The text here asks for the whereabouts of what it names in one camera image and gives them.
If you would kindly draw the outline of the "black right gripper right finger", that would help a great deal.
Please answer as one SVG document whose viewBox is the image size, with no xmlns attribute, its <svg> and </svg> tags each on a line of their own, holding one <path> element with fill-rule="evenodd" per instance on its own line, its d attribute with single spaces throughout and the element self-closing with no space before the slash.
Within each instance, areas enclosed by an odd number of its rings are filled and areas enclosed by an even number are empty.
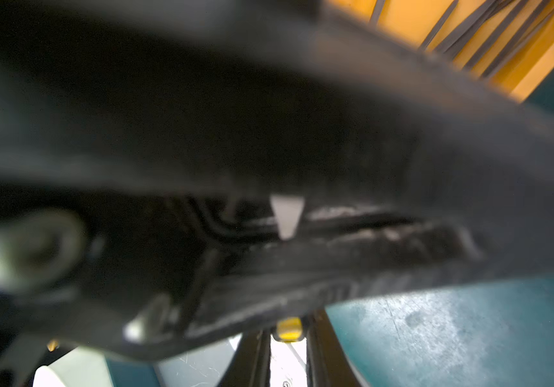
<svg viewBox="0 0 554 387">
<path fill-rule="evenodd" d="M 325 310 L 309 316 L 307 383 L 313 387 L 361 386 Z"/>
</svg>

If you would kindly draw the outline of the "file tool black yellow handle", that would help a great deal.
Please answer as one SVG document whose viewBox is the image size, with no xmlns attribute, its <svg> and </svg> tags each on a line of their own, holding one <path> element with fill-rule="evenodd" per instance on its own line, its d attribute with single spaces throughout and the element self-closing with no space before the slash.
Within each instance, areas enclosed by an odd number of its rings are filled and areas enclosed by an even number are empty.
<svg viewBox="0 0 554 387">
<path fill-rule="evenodd" d="M 380 16 L 382 15 L 383 8 L 385 5 L 385 0 L 375 0 L 374 7 L 369 19 L 369 24 L 372 26 L 377 26 L 380 21 Z"/>
<path fill-rule="evenodd" d="M 533 12 L 518 28 L 509 42 L 502 48 L 491 64 L 481 73 L 480 79 L 489 79 L 496 75 L 522 48 L 528 43 L 533 35 L 537 34 L 545 24 L 554 17 L 554 7 L 543 16 L 548 7 L 549 1 L 540 1 Z"/>
<path fill-rule="evenodd" d="M 495 30 L 489 35 L 489 37 L 482 43 L 482 45 L 477 49 L 474 55 L 470 58 L 469 61 L 464 65 L 465 70 L 471 70 L 491 49 L 491 47 L 496 43 L 496 41 L 501 37 L 509 25 L 514 21 L 514 19 L 521 13 L 522 9 L 527 5 L 529 0 L 520 0 L 517 5 L 512 8 L 511 11 L 504 17 L 504 19 L 499 23 Z"/>
<path fill-rule="evenodd" d="M 425 37 L 425 39 L 422 41 L 422 43 L 419 46 L 419 49 L 421 51 L 427 50 L 428 46 L 433 42 L 435 37 L 437 36 L 438 32 L 443 28 L 446 21 L 449 19 L 449 17 L 454 12 L 454 9 L 459 4 L 459 0 L 453 0 L 451 4 L 446 8 L 446 10 L 443 12 L 441 17 L 438 19 L 438 21 L 433 25 L 432 29 L 428 33 L 428 35 Z"/>
<path fill-rule="evenodd" d="M 272 329 L 272 337 L 280 343 L 296 343 L 306 337 L 307 327 L 298 317 L 280 320 Z"/>
<path fill-rule="evenodd" d="M 441 43 L 433 50 L 435 53 L 448 56 L 451 60 L 464 49 L 468 41 L 475 35 L 482 25 L 494 15 L 502 11 L 512 0 L 484 1 L 464 21 L 462 21 Z"/>
</svg>

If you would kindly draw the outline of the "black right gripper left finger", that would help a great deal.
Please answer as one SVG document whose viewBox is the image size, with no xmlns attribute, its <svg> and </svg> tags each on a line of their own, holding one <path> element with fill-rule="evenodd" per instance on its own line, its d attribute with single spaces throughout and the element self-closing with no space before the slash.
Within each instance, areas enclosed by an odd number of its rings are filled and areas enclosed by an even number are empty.
<svg viewBox="0 0 554 387">
<path fill-rule="evenodd" d="M 270 385 L 271 334 L 269 331 L 242 335 L 219 387 L 268 387 Z"/>
</svg>

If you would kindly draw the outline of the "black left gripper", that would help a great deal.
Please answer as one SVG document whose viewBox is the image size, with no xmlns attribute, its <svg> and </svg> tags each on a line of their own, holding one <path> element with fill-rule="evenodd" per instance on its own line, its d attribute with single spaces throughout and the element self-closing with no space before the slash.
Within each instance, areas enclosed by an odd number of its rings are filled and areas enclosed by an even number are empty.
<svg viewBox="0 0 554 387">
<path fill-rule="evenodd" d="M 318 2 L 0 1 L 0 335 L 156 361 L 554 271 L 554 116 Z"/>
</svg>

